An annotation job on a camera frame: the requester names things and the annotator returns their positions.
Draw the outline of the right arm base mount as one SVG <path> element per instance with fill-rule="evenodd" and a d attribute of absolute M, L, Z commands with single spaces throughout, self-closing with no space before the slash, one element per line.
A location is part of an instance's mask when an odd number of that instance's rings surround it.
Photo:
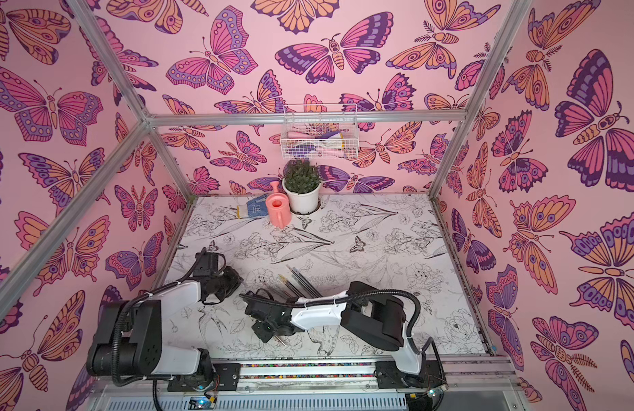
<path fill-rule="evenodd" d="M 418 374 L 401 372 L 394 361 L 377 361 L 374 376 L 380 389 L 430 390 L 447 385 L 444 369 L 435 360 L 423 361 Z"/>

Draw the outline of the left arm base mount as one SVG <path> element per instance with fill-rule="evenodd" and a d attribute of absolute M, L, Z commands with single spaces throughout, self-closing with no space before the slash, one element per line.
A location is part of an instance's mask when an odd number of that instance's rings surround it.
<path fill-rule="evenodd" d="M 240 380 L 240 363 L 217 363 L 207 371 L 183 375 L 167 385 L 168 392 L 199 393 L 235 391 Z"/>

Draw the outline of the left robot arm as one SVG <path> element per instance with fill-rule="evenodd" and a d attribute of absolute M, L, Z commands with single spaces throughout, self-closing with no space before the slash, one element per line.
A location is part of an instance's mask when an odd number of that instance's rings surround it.
<path fill-rule="evenodd" d="M 243 278 L 221 253 L 201 250 L 178 280 L 129 301 L 104 305 L 85 370 L 123 387 L 143 380 L 179 381 L 191 390 L 216 384 L 207 349 L 165 344 L 163 325 L 193 304 L 213 306 L 232 296 Z"/>

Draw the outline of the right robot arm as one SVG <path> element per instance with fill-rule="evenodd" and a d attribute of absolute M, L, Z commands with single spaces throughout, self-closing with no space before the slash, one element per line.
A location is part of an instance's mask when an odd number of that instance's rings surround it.
<path fill-rule="evenodd" d="M 282 302 L 248 291 L 241 295 L 245 314 L 260 341 L 290 337 L 313 328 L 338 325 L 365 344 L 384 351 L 391 361 L 375 366 L 378 386 L 416 388 L 436 397 L 448 388 L 443 362 L 433 339 L 419 349 L 413 329 L 421 314 L 415 295 L 399 289 L 375 289 L 354 281 L 335 296 Z"/>

